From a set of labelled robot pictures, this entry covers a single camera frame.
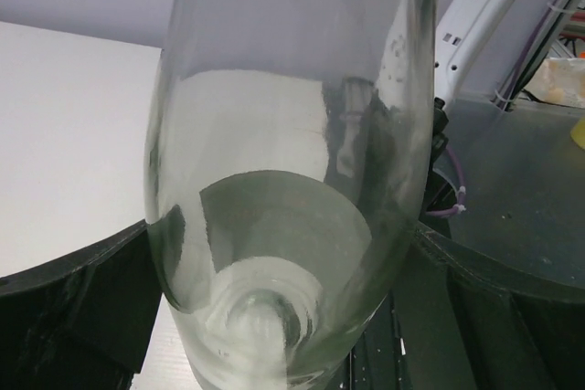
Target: clear glass bottle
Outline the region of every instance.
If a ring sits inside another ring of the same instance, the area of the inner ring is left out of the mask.
[[[145,151],[155,265],[205,390],[321,389],[428,172],[435,0],[175,0]]]

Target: dark gray surface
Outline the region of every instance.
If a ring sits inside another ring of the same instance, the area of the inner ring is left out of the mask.
[[[468,210],[452,219],[452,238],[510,267],[585,285],[585,151],[569,136],[583,116],[527,101],[502,114],[459,99],[447,134]]]

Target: white tabletop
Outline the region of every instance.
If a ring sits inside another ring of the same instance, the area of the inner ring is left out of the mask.
[[[144,136],[159,53],[0,23],[0,277],[144,217]],[[161,303],[132,389],[198,388]]]

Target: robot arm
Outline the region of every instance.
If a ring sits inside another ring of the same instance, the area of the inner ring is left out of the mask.
[[[471,65],[515,0],[453,0],[437,26],[435,97],[449,111]]]

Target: yellow object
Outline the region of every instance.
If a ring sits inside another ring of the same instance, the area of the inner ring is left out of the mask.
[[[570,137],[585,150],[585,118],[582,118],[570,131]]]

